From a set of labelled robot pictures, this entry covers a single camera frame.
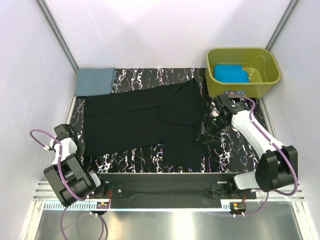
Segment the black t shirt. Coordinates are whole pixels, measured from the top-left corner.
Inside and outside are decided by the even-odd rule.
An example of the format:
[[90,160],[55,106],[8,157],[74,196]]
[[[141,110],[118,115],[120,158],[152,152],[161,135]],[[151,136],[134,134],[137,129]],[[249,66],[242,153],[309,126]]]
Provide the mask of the black t shirt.
[[201,168],[198,140],[207,104],[195,79],[148,89],[88,96],[84,104],[86,157],[162,144],[166,163]]

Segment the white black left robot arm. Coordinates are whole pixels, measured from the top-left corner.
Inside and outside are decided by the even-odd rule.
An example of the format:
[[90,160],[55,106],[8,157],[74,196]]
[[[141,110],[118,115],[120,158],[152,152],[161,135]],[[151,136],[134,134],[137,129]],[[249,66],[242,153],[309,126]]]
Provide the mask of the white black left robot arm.
[[69,124],[60,124],[54,128],[56,141],[50,145],[55,153],[53,163],[43,173],[53,192],[64,207],[76,201],[83,201],[92,193],[102,193],[105,184],[95,172],[89,172],[81,163],[85,149],[84,143]]

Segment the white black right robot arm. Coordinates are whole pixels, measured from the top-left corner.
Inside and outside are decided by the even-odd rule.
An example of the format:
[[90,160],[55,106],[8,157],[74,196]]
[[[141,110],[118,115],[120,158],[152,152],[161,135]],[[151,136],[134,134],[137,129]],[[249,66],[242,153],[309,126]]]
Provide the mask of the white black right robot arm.
[[265,193],[275,191],[283,196],[293,196],[298,190],[298,151],[285,146],[257,121],[251,107],[243,102],[233,102],[236,94],[221,94],[211,104],[213,109],[201,122],[197,141],[210,144],[219,139],[227,126],[237,129],[253,147],[259,157],[255,171],[238,173],[227,181],[225,191],[232,195],[249,189]]

